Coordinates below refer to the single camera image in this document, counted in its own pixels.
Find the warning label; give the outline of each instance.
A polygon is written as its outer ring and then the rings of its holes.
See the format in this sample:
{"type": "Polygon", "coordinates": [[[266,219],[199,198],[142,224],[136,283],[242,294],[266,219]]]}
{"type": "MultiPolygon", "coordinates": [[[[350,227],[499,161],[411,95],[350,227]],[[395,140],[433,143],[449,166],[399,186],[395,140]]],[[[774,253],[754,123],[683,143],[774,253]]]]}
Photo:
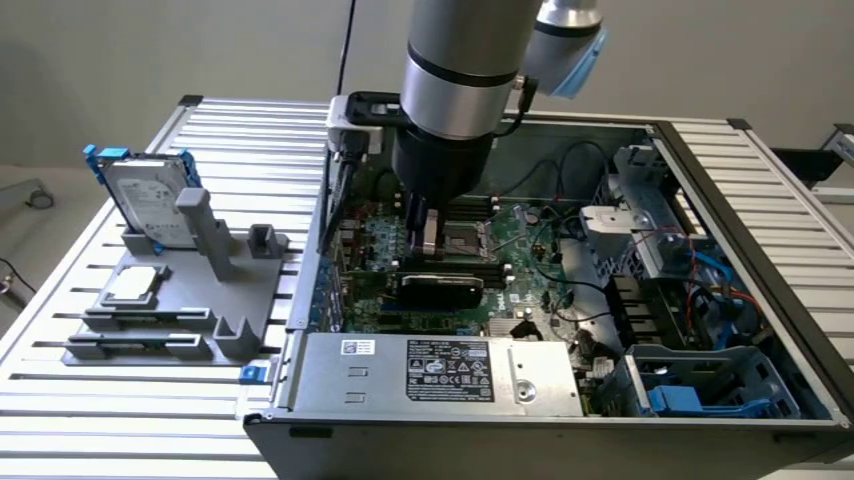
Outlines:
{"type": "Polygon", "coordinates": [[[417,402],[494,402],[487,342],[410,340],[406,395],[417,402]]]}

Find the black component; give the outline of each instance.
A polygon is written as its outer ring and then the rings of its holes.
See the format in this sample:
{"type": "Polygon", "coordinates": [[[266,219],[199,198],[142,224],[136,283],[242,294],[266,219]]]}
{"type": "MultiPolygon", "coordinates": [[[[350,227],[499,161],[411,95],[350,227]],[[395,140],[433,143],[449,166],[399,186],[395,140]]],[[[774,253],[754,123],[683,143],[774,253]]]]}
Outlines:
{"type": "Polygon", "coordinates": [[[411,127],[398,128],[397,139],[393,167],[401,182],[426,208],[445,209],[481,182],[493,134],[449,140],[411,127]]]}
{"type": "Polygon", "coordinates": [[[487,198],[457,198],[445,211],[449,222],[482,222],[493,216],[493,205],[487,198]]]}
{"type": "Polygon", "coordinates": [[[591,360],[597,357],[597,341],[589,330],[582,329],[575,334],[575,348],[582,358],[591,360]]]}
{"type": "Polygon", "coordinates": [[[198,107],[204,100],[204,95],[184,95],[178,101],[179,107],[198,107]]]}
{"type": "Polygon", "coordinates": [[[593,27],[586,28],[563,28],[538,21],[534,25],[534,29],[553,37],[578,38],[597,35],[602,29],[602,24],[599,23],[593,27]]]}
{"type": "Polygon", "coordinates": [[[354,92],[345,109],[347,121],[354,125],[410,127],[413,122],[401,108],[401,94],[389,92],[354,92]]]}
{"type": "Polygon", "coordinates": [[[542,243],[534,244],[534,246],[531,247],[531,254],[534,255],[534,258],[538,262],[543,261],[543,258],[546,257],[546,247],[542,243]]]}
{"type": "Polygon", "coordinates": [[[410,53],[410,58],[415,62],[415,64],[422,67],[422,69],[430,73],[434,77],[441,78],[446,82],[457,83],[458,85],[467,85],[470,87],[477,88],[489,88],[498,87],[499,85],[506,84],[514,78],[517,78],[517,70],[503,75],[493,75],[489,77],[479,75],[467,75],[465,73],[455,72],[454,70],[449,70],[445,67],[441,67],[415,51],[413,48],[413,44],[407,43],[407,51],[410,53]]]}
{"type": "Polygon", "coordinates": [[[447,255],[481,256],[481,237],[474,225],[445,225],[447,255]]]}
{"type": "Polygon", "coordinates": [[[398,286],[398,304],[433,309],[469,309],[481,306],[483,280],[451,275],[407,275],[398,286]]]}
{"type": "Polygon", "coordinates": [[[402,272],[471,275],[483,280],[483,288],[503,290],[505,277],[502,264],[498,263],[465,263],[465,262],[425,262],[418,259],[405,259],[402,272]]]}
{"type": "Polygon", "coordinates": [[[510,127],[501,133],[495,134],[495,138],[506,137],[519,129],[522,122],[525,121],[525,115],[531,110],[531,104],[534,103],[534,97],[537,96],[537,89],[539,87],[539,80],[533,77],[525,77],[525,84],[522,86],[522,94],[519,95],[517,118],[514,118],[510,127]]]}
{"type": "Polygon", "coordinates": [[[671,349],[685,349],[667,302],[654,281],[645,285],[647,288],[633,277],[614,275],[605,287],[621,343],[625,348],[637,343],[654,343],[671,349]]]}
{"type": "Polygon", "coordinates": [[[407,255],[415,258],[431,257],[442,260],[445,258],[445,217],[438,214],[435,217],[435,237],[430,239],[434,243],[434,252],[425,249],[427,243],[426,225],[430,219],[430,208],[422,196],[410,193],[406,203],[406,243],[407,255]]]}
{"type": "Polygon", "coordinates": [[[510,336],[513,338],[527,338],[531,335],[537,337],[537,340],[539,340],[541,342],[543,341],[543,334],[537,328],[534,322],[531,322],[530,320],[522,320],[522,323],[519,323],[519,325],[513,327],[513,330],[510,330],[510,336]]]}
{"type": "Polygon", "coordinates": [[[393,314],[382,314],[377,317],[377,323],[379,325],[402,325],[403,316],[393,314]]]}
{"type": "Polygon", "coordinates": [[[744,118],[728,118],[726,123],[730,124],[736,130],[753,130],[750,123],[744,118]]]}
{"type": "Polygon", "coordinates": [[[842,165],[842,157],[832,150],[773,148],[772,151],[808,187],[828,180],[842,165]]]}

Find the cable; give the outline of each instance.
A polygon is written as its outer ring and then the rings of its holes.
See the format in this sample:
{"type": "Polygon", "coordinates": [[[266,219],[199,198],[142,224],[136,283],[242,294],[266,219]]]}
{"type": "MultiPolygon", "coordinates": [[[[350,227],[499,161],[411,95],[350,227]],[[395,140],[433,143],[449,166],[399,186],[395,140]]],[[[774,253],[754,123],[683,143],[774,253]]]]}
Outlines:
{"type": "Polygon", "coordinates": [[[519,130],[519,126],[522,125],[523,120],[525,120],[525,112],[519,111],[519,113],[517,113],[517,118],[513,119],[513,123],[510,124],[510,127],[507,127],[507,130],[505,130],[503,132],[497,133],[495,138],[506,137],[507,135],[514,133],[517,130],[519,130]]]}
{"type": "MultiPolygon", "coordinates": [[[[565,215],[561,220],[566,219],[571,214],[565,215]]],[[[539,240],[539,237],[543,235],[543,231],[546,230],[546,228],[549,228],[551,226],[551,222],[554,220],[546,222],[546,224],[541,227],[541,229],[537,231],[537,235],[534,235],[534,239],[531,240],[531,248],[534,248],[534,245],[537,244],[537,241],[539,240]]],[[[562,278],[558,278],[550,274],[547,274],[543,269],[539,266],[539,262],[537,261],[537,258],[534,258],[534,253],[531,252],[531,263],[534,263],[534,268],[537,269],[537,273],[539,273],[546,279],[551,280],[553,282],[558,282],[562,283],[563,285],[581,285],[585,287],[590,287],[594,290],[597,290],[598,292],[601,292],[603,295],[606,294],[605,289],[597,285],[595,283],[590,283],[590,282],[582,282],[582,281],[577,281],[577,280],[563,280],[562,278]]]]}
{"type": "Polygon", "coordinates": [[[350,55],[350,38],[353,37],[353,20],[357,16],[357,0],[350,0],[350,13],[347,14],[347,33],[345,34],[345,44],[338,60],[338,83],[335,85],[335,95],[341,95],[345,90],[345,72],[347,70],[347,56],[350,55]]]}
{"type": "Polygon", "coordinates": [[[558,318],[565,322],[582,323],[582,322],[589,322],[590,320],[595,320],[597,318],[605,317],[607,315],[611,315],[611,312],[597,313],[595,315],[591,315],[590,317],[586,317],[586,318],[566,318],[562,315],[558,315],[558,318]]]}
{"type": "Polygon", "coordinates": [[[534,77],[526,76],[523,82],[522,94],[519,95],[517,118],[514,118],[513,124],[510,124],[507,130],[495,134],[495,138],[506,137],[519,129],[522,121],[525,120],[525,115],[529,113],[529,110],[531,110],[531,104],[534,103],[534,97],[537,96],[539,80],[537,80],[537,78],[534,77]]]}
{"type": "Polygon", "coordinates": [[[379,173],[374,177],[374,183],[371,184],[371,194],[369,196],[369,198],[371,200],[374,200],[374,201],[377,201],[379,199],[379,197],[378,197],[378,195],[379,195],[379,192],[378,192],[378,190],[379,190],[379,181],[390,173],[395,173],[395,171],[391,168],[386,167],[379,171],[379,173]]]}
{"type": "Polygon", "coordinates": [[[529,173],[525,175],[525,177],[522,177],[519,179],[519,181],[510,187],[507,188],[503,192],[501,192],[498,194],[499,197],[503,197],[505,195],[507,195],[510,192],[513,192],[517,188],[519,188],[522,186],[522,184],[525,182],[527,182],[529,178],[531,178],[531,176],[534,175],[534,173],[537,173],[537,170],[539,169],[539,167],[542,167],[546,164],[551,164],[551,166],[555,168],[555,170],[558,171],[558,174],[561,173],[561,169],[558,168],[558,164],[555,163],[554,160],[550,159],[543,159],[539,162],[537,162],[537,164],[534,165],[534,168],[531,168],[531,170],[529,171],[529,173]]]}
{"type": "Polygon", "coordinates": [[[593,147],[599,152],[599,157],[602,158],[602,166],[603,166],[603,175],[602,175],[603,180],[599,183],[599,185],[602,184],[606,185],[606,188],[603,189],[602,193],[606,197],[610,197],[610,192],[607,189],[607,179],[611,175],[611,168],[609,165],[609,162],[610,162],[609,155],[605,153],[605,149],[602,148],[602,146],[591,140],[581,140],[573,143],[569,147],[566,147],[566,150],[563,151],[563,155],[561,156],[561,165],[558,168],[558,175],[561,176],[561,181],[563,182],[563,165],[566,164],[566,158],[570,156],[570,153],[573,153],[573,151],[583,145],[593,147]]]}
{"type": "Polygon", "coordinates": [[[32,288],[32,285],[30,284],[30,282],[27,280],[24,280],[24,277],[22,277],[22,274],[18,273],[18,269],[15,268],[15,265],[12,265],[12,262],[10,262],[3,257],[0,257],[0,262],[6,263],[6,266],[10,267],[10,270],[12,271],[12,275],[15,275],[18,277],[18,279],[22,281],[24,286],[32,291],[32,293],[36,293],[36,289],[32,288]]]}
{"type": "MultiPolygon", "coordinates": [[[[353,23],[357,16],[357,0],[350,0],[350,13],[347,14],[347,31],[345,33],[345,43],[338,59],[338,82],[335,84],[335,95],[341,95],[345,90],[345,73],[347,71],[347,57],[350,56],[350,39],[353,37],[353,23]]],[[[323,160],[323,175],[321,177],[321,238],[327,236],[327,210],[330,208],[330,169],[333,162],[333,152],[326,148],[323,160]]],[[[323,251],[323,243],[318,245],[318,250],[323,251]]]]}
{"type": "MultiPolygon", "coordinates": [[[[686,237],[689,239],[689,249],[691,250],[691,270],[689,273],[689,280],[694,280],[694,275],[697,275],[697,250],[694,250],[694,240],[691,240],[691,236],[686,235],[686,237]]],[[[694,321],[691,319],[691,287],[687,288],[685,303],[687,304],[685,309],[685,326],[686,333],[690,335],[691,330],[694,329],[694,321]]]]}

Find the blue cable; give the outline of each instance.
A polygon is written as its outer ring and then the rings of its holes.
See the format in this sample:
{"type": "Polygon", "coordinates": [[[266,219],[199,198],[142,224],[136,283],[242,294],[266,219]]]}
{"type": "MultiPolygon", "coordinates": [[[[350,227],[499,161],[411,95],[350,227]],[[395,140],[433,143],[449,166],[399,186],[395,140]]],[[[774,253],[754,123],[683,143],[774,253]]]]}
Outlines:
{"type": "Polygon", "coordinates": [[[714,267],[718,270],[721,270],[721,273],[724,273],[724,276],[726,277],[726,281],[733,283],[733,269],[730,267],[724,266],[721,262],[718,262],[714,258],[712,258],[705,253],[694,252],[694,258],[697,258],[697,260],[704,262],[710,267],[714,267]]]}

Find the blue plastic latch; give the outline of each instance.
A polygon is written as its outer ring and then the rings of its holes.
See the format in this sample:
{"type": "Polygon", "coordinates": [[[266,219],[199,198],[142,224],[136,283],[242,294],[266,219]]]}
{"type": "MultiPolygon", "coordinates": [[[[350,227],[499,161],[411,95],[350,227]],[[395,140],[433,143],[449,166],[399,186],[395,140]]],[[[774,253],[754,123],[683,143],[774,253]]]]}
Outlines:
{"type": "Polygon", "coordinates": [[[647,392],[653,411],[662,417],[764,418],[769,416],[772,401],[762,398],[744,405],[699,403],[694,387],[659,385],[647,392]]]}
{"type": "Polygon", "coordinates": [[[90,170],[92,170],[92,173],[95,174],[95,180],[98,180],[99,185],[106,185],[107,180],[104,179],[102,168],[98,166],[98,157],[95,156],[96,150],[98,147],[90,143],[83,149],[83,156],[86,157],[86,164],[90,166],[90,170]]]}
{"type": "Polygon", "coordinates": [[[240,385],[263,385],[267,381],[267,367],[247,365],[240,369],[238,383],[240,385]]]}
{"type": "Polygon", "coordinates": [[[110,160],[124,160],[131,155],[131,150],[126,147],[104,147],[98,156],[110,160]]]}
{"type": "Polygon", "coordinates": [[[702,415],[704,405],[699,403],[694,387],[659,385],[649,392],[650,406],[659,415],[702,415]]]}
{"type": "Polygon", "coordinates": [[[194,158],[190,150],[186,148],[178,152],[178,158],[184,162],[184,171],[187,172],[187,183],[191,187],[202,186],[202,178],[199,178],[199,171],[196,170],[196,159],[194,158]]]}
{"type": "Polygon", "coordinates": [[[599,59],[599,53],[605,47],[605,40],[607,37],[609,32],[602,28],[581,61],[575,65],[575,68],[573,68],[573,71],[563,79],[563,82],[561,82],[561,85],[558,85],[555,90],[550,93],[550,96],[575,98],[575,95],[578,95],[578,92],[585,86],[585,82],[587,82],[587,77],[590,77],[593,67],[597,65],[597,60],[599,59]]]}

